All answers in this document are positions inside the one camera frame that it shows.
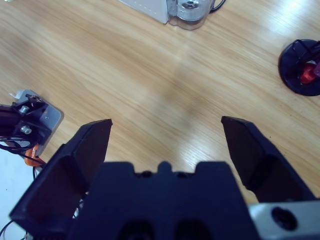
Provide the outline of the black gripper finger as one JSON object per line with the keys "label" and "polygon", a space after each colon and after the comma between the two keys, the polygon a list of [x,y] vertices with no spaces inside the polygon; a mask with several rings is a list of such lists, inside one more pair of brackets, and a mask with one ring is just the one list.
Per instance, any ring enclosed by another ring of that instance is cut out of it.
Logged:
{"label": "black gripper finger", "polygon": [[315,200],[295,169],[252,122],[223,116],[221,123],[240,180],[260,203]]}
{"label": "black gripper finger", "polygon": [[73,215],[104,162],[112,128],[104,119],[82,125],[51,157],[9,217],[35,240],[64,240]]}

